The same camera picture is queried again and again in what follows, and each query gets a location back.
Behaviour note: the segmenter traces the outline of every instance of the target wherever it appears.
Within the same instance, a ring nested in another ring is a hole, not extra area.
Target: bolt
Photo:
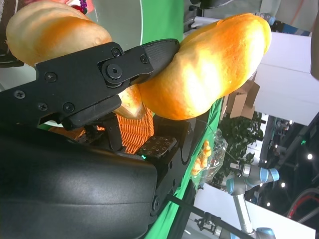
[[[44,78],[49,83],[55,82],[58,79],[57,75],[53,72],[45,73]]]
[[[63,105],[63,110],[66,113],[72,113],[74,111],[74,105],[70,102],[67,102]]]
[[[23,91],[15,91],[13,95],[17,99],[23,99],[25,97],[25,93]]]
[[[159,208],[160,208],[160,199],[158,196],[155,196],[152,203],[152,209],[153,211],[156,212]]]
[[[122,69],[117,64],[110,64],[106,68],[106,73],[113,79],[116,80],[122,76]]]
[[[40,111],[46,111],[48,109],[48,105],[46,103],[38,103],[37,107]]]
[[[141,62],[144,63],[144,64],[146,64],[148,62],[148,59],[147,59],[147,57],[145,55],[141,56]]]
[[[115,56],[115,57],[118,57],[121,55],[121,52],[118,48],[113,48],[112,49],[112,55]]]

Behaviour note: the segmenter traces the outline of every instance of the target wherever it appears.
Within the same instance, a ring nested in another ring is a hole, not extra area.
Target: orange basket
[[[145,109],[146,114],[142,119],[126,119],[116,115],[126,153],[134,154],[149,137],[154,135],[152,111],[146,107]]]

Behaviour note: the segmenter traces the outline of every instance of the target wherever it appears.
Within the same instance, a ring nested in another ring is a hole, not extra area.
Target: cardboard box
[[[255,112],[254,102],[260,89],[255,83],[256,74],[257,72],[242,87],[229,95],[226,113],[230,114],[230,118],[243,116],[252,119]]]

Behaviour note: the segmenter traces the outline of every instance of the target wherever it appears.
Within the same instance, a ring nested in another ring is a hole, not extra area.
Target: red cable
[[[295,13],[295,16],[294,16],[294,18],[292,19],[292,21],[290,22],[290,25],[293,25],[293,23],[294,23],[294,21],[295,21],[297,15],[298,15],[298,13],[299,13],[301,7],[302,7],[303,4],[304,4],[304,1],[305,1],[305,0],[301,0],[299,6],[298,6],[298,8],[297,8],[297,11],[296,11],[296,13]]]
[[[288,215],[288,218],[291,218],[291,217],[295,214],[297,208],[298,208],[301,204],[303,204],[305,201],[308,201],[309,199],[313,199],[313,200],[317,201],[317,203],[319,203],[319,198],[316,198],[315,196],[310,196],[310,195],[304,196],[303,198],[301,198],[301,199],[295,204],[294,208],[292,209],[292,211],[291,211],[290,214]]]

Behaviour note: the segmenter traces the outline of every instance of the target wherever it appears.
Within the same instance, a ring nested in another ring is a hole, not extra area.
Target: plastic bag
[[[208,135],[191,172],[195,187],[213,179],[223,165],[227,146],[220,129]]]

